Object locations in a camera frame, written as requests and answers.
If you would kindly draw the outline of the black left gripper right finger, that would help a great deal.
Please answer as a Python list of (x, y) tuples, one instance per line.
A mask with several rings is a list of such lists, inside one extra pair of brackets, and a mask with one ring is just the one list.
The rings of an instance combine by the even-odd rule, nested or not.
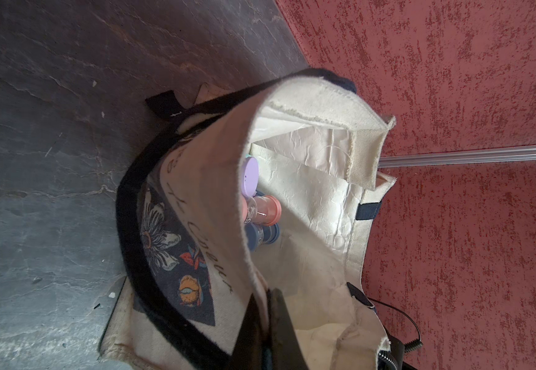
[(267, 350), (268, 369), (308, 370), (283, 293), (269, 293), (270, 334)]

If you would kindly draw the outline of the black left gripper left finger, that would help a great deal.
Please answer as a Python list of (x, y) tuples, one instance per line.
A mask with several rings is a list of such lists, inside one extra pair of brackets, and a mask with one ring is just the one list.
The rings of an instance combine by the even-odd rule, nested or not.
[(260, 323), (260, 310), (255, 297), (251, 295), (226, 369), (261, 370), (262, 368), (263, 331)]

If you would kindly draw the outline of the cream canvas bag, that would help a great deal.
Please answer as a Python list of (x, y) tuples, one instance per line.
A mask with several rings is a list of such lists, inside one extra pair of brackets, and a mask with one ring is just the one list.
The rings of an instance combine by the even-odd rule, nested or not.
[[(134, 369), (226, 369), (253, 295), (270, 334), (283, 293), (308, 369), (396, 369), (391, 336), (363, 290), (368, 239), (394, 178), (379, 160), (396, 120), (354, 83), (306, 69), (181, 109), (137, 157), (116, 197), (127, 282), (100, 345)], [(280, 237), (247, 246), (240, 176), (257, 159), (256, 196), (282, 206)]]

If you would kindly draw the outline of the blue hourglass pile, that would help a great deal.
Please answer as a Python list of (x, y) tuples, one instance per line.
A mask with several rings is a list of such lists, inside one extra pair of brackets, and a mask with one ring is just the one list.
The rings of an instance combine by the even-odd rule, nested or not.
[(250, 251), (255, 251), (260, 245), (272, 245), (280, 237), (280, 225), (271, 226), (258, 224), (245, 224), (244, 231), (247, 238), (247, 246)]

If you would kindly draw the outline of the pink hourglass pile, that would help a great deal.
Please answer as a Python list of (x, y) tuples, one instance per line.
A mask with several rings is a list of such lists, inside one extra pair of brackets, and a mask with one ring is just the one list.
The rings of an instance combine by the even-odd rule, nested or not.
[(282, 206), (273, 196), (242, 197), (243, 223), (274, 226), (282, 216)]

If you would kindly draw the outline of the purple hourglass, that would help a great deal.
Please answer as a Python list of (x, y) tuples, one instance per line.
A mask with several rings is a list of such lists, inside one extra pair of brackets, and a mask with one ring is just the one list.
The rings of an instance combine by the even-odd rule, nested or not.
[(256, 158), (247, 156), (242, 166), (240, 189), (244, 197), (253, 197), (257, 192), (260, 178), (259, 163)]

